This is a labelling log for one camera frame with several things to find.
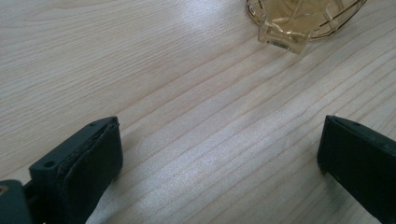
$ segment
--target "glass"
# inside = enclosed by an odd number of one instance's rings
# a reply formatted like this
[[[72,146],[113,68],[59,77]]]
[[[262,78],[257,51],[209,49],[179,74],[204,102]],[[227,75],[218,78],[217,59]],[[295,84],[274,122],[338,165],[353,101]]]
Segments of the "glass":
[[[247,0],[259,41],[300,53],[308,40],[340,29],[367,0]]]

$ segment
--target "wooden table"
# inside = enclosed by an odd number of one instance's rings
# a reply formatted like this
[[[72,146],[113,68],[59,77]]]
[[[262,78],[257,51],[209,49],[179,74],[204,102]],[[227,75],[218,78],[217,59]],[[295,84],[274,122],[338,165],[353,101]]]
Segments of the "wooden table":
[[[88,223],[376,223],[316,156],[328,114],[396,139],[396,2],[300,55],[245,3],[2,0],[1,179],[116,115],[124,166]]]

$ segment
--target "wood grain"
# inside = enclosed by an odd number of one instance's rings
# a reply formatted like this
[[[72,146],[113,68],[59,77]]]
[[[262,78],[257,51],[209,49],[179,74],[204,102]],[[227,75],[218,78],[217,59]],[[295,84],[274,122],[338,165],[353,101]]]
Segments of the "wood grain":
[[[244,0],[2,0],[0,177],[116,115],[124,167],[88,223],[377,223],[316,154],[327,114],[396,139],[395,10],[295,55]]]

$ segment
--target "light wood surface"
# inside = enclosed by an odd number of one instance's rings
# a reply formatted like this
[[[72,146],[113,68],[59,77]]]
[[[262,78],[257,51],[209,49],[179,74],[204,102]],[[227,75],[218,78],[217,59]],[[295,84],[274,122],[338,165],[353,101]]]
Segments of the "light wood surface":
[[[120,119],[88,223],[377,223],[316,164],[325,115],[396,139],[396,2],[296,55],[245,1],[1,0],[0,178]]]

